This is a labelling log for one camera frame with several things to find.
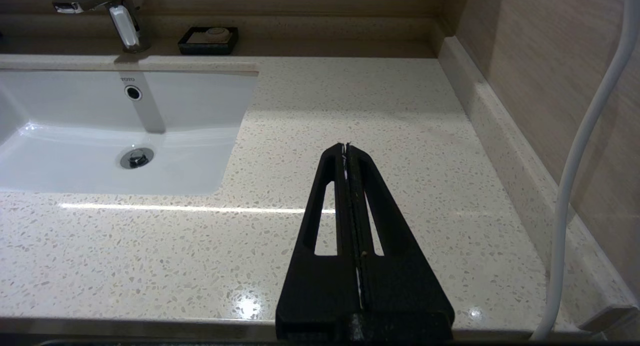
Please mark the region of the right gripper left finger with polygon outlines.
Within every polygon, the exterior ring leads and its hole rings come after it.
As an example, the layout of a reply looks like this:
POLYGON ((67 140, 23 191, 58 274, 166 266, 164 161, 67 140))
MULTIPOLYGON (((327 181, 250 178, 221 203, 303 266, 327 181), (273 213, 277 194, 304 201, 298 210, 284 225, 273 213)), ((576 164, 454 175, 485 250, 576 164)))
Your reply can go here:
POLYGON ((325 150, 311 186, 275 312, 280 340, 340 340, 350 316, 361 309, 354 217, 346 177, 346 146, 325 150), (334 184, 336 255, 315 247, 327 185, 334 184))

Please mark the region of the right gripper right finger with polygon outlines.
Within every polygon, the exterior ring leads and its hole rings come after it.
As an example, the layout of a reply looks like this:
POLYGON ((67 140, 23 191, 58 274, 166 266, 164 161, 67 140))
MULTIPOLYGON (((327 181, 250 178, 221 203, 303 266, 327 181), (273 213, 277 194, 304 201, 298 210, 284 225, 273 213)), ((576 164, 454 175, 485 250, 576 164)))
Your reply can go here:
POLYGON ((451 340, 454 309, 372 157, 346 147, 358 245, 356 340, 451 340))

